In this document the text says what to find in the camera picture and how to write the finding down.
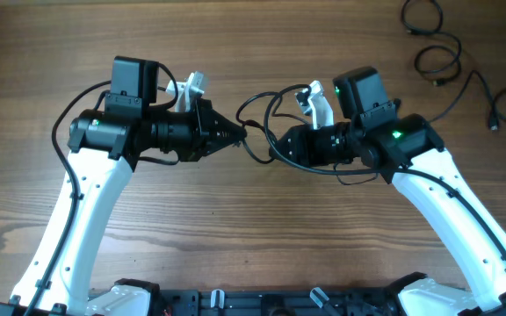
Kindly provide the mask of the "black cable micro USB plug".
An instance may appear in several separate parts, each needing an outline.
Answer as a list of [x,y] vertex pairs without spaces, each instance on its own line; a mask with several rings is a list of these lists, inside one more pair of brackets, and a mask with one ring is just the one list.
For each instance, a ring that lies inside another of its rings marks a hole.
[[[246,126],[249,126],[249,127],[253,127],[253,128],[256,128],[258,130],[260,130],[262,133],[264,133],[264,126],[261,125],[259,122],[253,120],[253,119],[247,119],[247,120],[243,120],[241,119],[240,115],[242,113],[242,111],[251,103],[253,103],[254,101],[262,98],[262,97],[275,97],[278,93],[276,91],[266,91],[266,92],[261,92],[261,93],[258,93],[256,94],[255,96],[249,98],[248,100],[246,100],[237,110],[236,114],[235,114],[235,119],[237,120],[238,123],[240,123],[242,125],[243,128],[245,128]],[[272,112],[271,112],[271,115],[272,117],[277,117],[277,118],[289,118],[289,119],[295,119],[295,120],[298,120],[299,122],[303,123],[303,124],[307,124],[307,121],[303,118],[300,118],[298,116],[295,116],[295,115],[292,115],[292,114],[289,114],[289,113],[277,113],[277,109],[279,108],[279,106],[282,104],[282,101],[283,101],[283,98],[282,97],[279,97],[278,98],[278,101],[277,103],[274,105],[274,108],[272,109]],[[263,165],[267,165],[267,164],[270,164],[271,162],[274,161],[274,158],[269,158],[268,160],[263,160],[261,158],[259,158],[257,155],[254,154],[254,152],[250,149],[248,143],[246,140],[243,140],[242,141],[242,144],[243,144],[243,147],[245,148],[246,152],[248,153],[248,155],[257,163],[260,163],[260,164],[263,164]]]

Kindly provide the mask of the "black cable blue USB plug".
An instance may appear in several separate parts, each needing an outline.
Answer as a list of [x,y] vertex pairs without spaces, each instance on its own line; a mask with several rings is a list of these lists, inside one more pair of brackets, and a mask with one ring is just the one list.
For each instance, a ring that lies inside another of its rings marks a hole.
[[465,80],[464,85],[462,86],[461,90],[459,91],[459,94],[454,98],[454,100],[450,103],[450,105],[443,110],[440,114],[438,114],[436,117],[429,120],[430,123],[433,123],[435,121],[438,121],[445,117],[459,102],[459,100],[463,97],[469,83],[472,80],[472,77],[476,75],[478,79],[480,80],[481,86],[483,88],[483,92],[485,94],[485,97],[488,101],[488,118],[487,118],[487,127],[490,131],[498,131],[500,128],[500,122],[503,121],[506,123],[506,116],[503,115],[499,109],[498,109],[498,101],[506,95],[506,88],[503,88],[499,92],[497,92],[495,95],[491,92],[491,89],[488,86],[488,83],[484,76],[477,70],[472,70],[471,73],[468,75],[468,77]]

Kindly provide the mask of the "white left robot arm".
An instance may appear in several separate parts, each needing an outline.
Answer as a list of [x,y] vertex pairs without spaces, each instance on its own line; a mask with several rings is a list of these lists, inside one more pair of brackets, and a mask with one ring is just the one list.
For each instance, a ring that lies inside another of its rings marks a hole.
[[168,315],[157,284],[121,279],[90,297],[90,279],[105,228],[121,192],[146,151],[175,153],[195,162],[245,138],[245,130],[204,99],[204,77],[171,82],[165,104],[156,101],[156,61],[118,56],[112,77],[100,83],[97,104],[69,128],[61,192],[39,247],[0,315]]

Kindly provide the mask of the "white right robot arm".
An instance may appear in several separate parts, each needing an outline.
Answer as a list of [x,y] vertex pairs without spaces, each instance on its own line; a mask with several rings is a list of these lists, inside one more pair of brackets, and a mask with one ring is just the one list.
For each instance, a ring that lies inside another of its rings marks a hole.
[[335,122],[318,82],[294,87],[308,124],[268,137],[271,156],[292,167],[337,175],[355,159],[366,174],[392,184],[426,218],[462,271],[468,287],[436,283],[424,273],[384,290],[387,315],[506,315],[506,233],[475,196],[452,155],[420,115],[398,115],[375,68],[335,78],[344,120]]

